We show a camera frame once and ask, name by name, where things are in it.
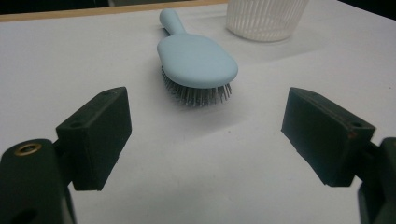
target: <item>light blue hairbrush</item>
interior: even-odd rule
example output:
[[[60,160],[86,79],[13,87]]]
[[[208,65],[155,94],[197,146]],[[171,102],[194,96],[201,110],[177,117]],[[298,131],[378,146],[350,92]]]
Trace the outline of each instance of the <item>light blue hairbrush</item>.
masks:
[[[170,34],[157,46],[166,87],[186,105],[227,100],[238,73],[235,60],[213,40],[187,34],[173,9],[164,9],[160,21]]]

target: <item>white cup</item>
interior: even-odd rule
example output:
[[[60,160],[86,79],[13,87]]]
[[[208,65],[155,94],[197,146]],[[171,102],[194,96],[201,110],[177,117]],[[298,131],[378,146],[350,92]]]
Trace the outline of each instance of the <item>white cup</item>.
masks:
[[[257,41],[286,39],[294,32],[308,0],[229,0],[226,27]]]

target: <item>bristle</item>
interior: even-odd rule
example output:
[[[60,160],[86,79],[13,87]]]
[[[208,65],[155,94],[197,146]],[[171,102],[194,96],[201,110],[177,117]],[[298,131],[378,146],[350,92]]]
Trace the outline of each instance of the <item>bristle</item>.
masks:
[[[172,92],[172,94],[174,94],[176,98],[185,105],[210,105],[216,104],[217,100],[223,103],[223,99],[227,100],[228,98],[230,98],[231,95],[230,83],[216,88],[190,88],[179,85],[176,82],[172,81],[169,77],[166,76],[164,71],[163,80],[165,82],[166,89]]]

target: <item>brass screw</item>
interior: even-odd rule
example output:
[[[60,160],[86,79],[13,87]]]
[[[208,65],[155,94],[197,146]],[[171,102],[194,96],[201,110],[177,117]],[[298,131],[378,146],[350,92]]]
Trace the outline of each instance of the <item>brass screw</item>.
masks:
[[[26,145],[18,147],[17,150],[15,150],[15,155],[16,156],[27,156],[27,155],[37,152],[40,148],[41,148],[41,144],[28,143]]]

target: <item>ribbed container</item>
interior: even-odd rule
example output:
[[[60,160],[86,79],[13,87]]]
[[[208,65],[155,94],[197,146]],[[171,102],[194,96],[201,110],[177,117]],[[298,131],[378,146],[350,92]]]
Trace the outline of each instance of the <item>ribbed container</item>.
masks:
[[[295,30],[308,0],[229,0],[226,26],[257,41],[286,39]]]

